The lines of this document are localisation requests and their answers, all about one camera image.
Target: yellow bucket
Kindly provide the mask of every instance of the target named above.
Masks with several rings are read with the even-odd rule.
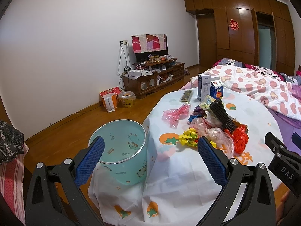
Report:
[[[123,107],[129,108],[134,105],[134,101],[132,99],[123,99],[122,101]]]
[[[119,94],[119,99],[121,100],[123,107],[129,108],[134,105],[136,96],[131,91],[123,91]]]

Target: human hand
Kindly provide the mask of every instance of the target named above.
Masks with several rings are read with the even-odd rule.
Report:
[[[280,199],[280,205],[276,209],[276,223],[279,224],[282,221],[283,218],[283,211],[284,211],[284,205],[288,199],[288,196],[290,194],[290,190],[288,190],[284,196]]]

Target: red paper cutout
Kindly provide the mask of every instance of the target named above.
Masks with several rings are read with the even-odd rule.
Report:
[[[236,22],[233,19],[230,20],[230,25],[229,26],[231,27],[232,30],[237,30],[237,31],[239,30],[238,22]]]

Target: light blue trash can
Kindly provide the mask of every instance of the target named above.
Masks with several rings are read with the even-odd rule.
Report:
[[[110,174],[123,184],[133,185],[147,176],[147,138],[144,127],[131,120],[111,121],[98,128],[89,140],[104,139],[99,160]]]

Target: metal screw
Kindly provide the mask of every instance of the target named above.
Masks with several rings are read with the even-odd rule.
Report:
[[[64,160],[64,164],[69,165],[71,164],[72,160],[70,158]]]
[[[230,162],[233,165],[237,165],[238,164],[238,161],[236,159],[231,159]]]
[[[43,167],[43,163],[42,163],[42,162],[39,162],[39,163],[37,164],[37,168],[41,168],[41,167]]]
[[[261,168],[261,169],[265,169],[265,165],[264,165],[263,163],[259,163],[258,166],[259,166],[259,168]]]

